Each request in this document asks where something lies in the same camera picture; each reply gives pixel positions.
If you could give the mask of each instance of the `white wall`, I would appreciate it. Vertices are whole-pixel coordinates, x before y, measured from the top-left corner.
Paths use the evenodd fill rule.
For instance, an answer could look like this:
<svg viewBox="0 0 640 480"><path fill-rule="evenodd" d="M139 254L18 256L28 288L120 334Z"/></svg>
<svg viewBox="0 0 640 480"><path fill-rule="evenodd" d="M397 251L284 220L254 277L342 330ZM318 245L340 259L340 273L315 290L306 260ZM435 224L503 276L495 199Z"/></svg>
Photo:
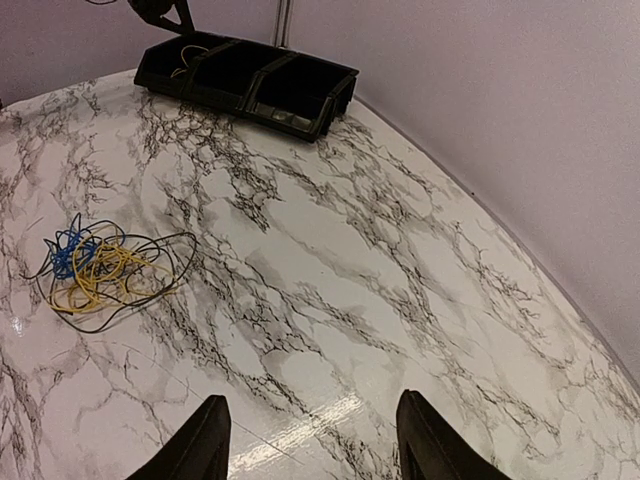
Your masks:
<svg viewBox="0 0 640 480"><path fill-rule="evenodd" d="M199 30L269 42L277 0L190 0ZM5 105L137 67L173 34L144 23L126 0L6 0L0 11L0 99Z"/></svg>
<svg viewBox="0 0 640 480"><path fill-rule="evenodd" d="M298 0L292 44L502 219L640 379L640 3Z"/></svg>

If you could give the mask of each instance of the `black tray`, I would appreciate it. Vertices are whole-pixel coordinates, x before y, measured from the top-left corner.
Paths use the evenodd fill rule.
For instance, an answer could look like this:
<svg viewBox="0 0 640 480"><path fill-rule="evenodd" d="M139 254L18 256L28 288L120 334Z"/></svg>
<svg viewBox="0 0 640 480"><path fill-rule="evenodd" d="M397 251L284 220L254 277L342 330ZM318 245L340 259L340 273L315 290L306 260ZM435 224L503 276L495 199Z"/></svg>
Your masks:
<svg viewBox="0 0 640 480"><path fill-rule="evenodd" d="M357 75L309 55L195 32L149 48L134 83L313 142L346 112Z"/></svg>

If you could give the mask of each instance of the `cable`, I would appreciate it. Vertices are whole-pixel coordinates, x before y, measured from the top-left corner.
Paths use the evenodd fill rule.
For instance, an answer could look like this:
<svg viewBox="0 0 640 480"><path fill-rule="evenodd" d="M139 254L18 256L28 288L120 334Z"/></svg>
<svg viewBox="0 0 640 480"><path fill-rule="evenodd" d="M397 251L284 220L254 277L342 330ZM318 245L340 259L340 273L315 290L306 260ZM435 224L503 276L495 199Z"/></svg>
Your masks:
<svg viewBox="0 0 640 480"><path fill-rule="evenodd" d="M138 309L175 292L197 251L198 241L190 232L152 239L125 234L116 223L108 220L85 228L80 226L80 217L76 215L68 230L56 232L55 243L45 240L49 254L38 272L28 277L36 280L40 294L58 317L80 333L100 333L124 309ZM104 238L98 235L111 228L115 232L113 235ZM171 241L179 238L187 238L191 242L191 254L186 263L170 245ZM67 239L67 244L63 246L60 243L64 239ZM137 244L129 249L125 247L127 241L136 241ZM74 248L68 259L65 255L70 245ZM71 277L67 275L68 266L64 264L67 259L70 260ZM167 260L168 265L156 263L160 259ZM41 279L48 276L51 276L51 285L45 293ZM81 328L77 321L70 319L74 315L84 319L83 314L94 314L104 308L116 310L93 330Z"/></svg>
<svg viewBox="0 0 640 480"><path fill-rule="evenodd" d="M170 78L175 78L178 75L180 75L181 73L185 73L188 69L189 69L189 64L187 63L187 61L184 58L184 52L185 50L187 50L188 48L198 48L200 50L203 50L205 52L208 52L209 49L205 48L205 47L201 47L200 45L187 45L185 47L182 48L182 50L180 51L180 58L182 59L182 63L184 63L185 68L176 68L173 73L171 74Z"/></svg>
<svg viewBox="0 0 640 480"><path fill-rule="evenodd" d="M110 5L112 3L116 3L118 0L105 0L104 2L96 2L95 0L84 0L91 5Z"/></svg>

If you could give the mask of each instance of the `white marble surface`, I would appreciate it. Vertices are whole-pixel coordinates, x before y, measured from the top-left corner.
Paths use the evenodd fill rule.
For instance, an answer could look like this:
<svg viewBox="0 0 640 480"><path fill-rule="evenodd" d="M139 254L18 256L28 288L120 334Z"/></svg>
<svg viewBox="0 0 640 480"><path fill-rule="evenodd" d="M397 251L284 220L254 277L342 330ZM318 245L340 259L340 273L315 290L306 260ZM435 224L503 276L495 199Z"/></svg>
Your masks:
<svg viewBox="0 0 640 480"><path fill-rule="evenodd" d="M0 478L124 478L209 394L230 478L399 478L417 389L514 479L640 478L640 402L553 284L354 102L315 145L132 73L0 113ZM194 232L178 294L83 336L31 282L76 212Z"/></svg>

